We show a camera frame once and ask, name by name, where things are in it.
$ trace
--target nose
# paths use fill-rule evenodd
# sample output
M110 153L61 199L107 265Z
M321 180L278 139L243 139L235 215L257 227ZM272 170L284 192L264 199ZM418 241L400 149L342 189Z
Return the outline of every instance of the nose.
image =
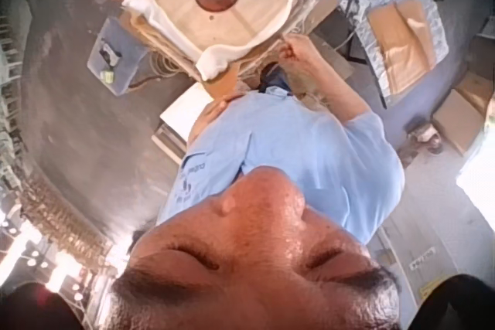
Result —
M291 264L300 255L304 196L288 176L271 167L256 168L220 197L219 207L233 247L243 257Z

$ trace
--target shirt sleeve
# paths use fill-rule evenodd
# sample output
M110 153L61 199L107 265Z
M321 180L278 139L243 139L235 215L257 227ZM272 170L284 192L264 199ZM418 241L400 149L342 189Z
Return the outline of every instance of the shirt sleeve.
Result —
M350 209L344 227L368 243L401 198L404 170L375 113L355 117L343 128L349 154L341 165Z

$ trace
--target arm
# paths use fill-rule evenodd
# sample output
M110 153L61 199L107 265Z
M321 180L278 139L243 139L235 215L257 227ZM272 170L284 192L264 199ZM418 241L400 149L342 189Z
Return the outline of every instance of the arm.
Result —
M323 59L308 36L288 34L280 51L280 60L310 75L325 96L330 111L345 123L369 111L367 103Z

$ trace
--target light blue shirt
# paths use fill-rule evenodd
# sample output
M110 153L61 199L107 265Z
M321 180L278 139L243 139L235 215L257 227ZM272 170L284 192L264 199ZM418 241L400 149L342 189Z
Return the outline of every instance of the light blue shirt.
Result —
M158 224L221 193L239 171L281 169L306 203L362 243L398 204L401 163L373 112L342 125L328 111L311 111L278 87L235 100L196 139Z

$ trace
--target black object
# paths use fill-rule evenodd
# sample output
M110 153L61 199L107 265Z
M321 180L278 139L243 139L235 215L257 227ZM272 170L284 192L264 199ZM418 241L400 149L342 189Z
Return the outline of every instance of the black object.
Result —
M436 330L449 306L465 330L495 328L495 290L473 276L459 274L442 282L426 298L409 330Z
M2 330L84 330L72 308L44 285L31 282L0 300Z
M357 12L357 11L353 11L353 9L359 9L359 0L349 0L347 3L347 8L344 16L349 21L350 28L347 30L347 38L350 39L349 42L347 42L346 52L343 53L343 57L349 62L359 63L361 65L367 65L366 60L363 60L362 58L352 57L350 55L350 51L353 48L354 37L356 36L355 35L356 26L353 24L352 21L353 18L352 12Z
M269 87L279 87L286 90L288 96L293 96L291 87L287 84L287 75L278 63L272 62L263 68L260 74L259 93L266 93Z

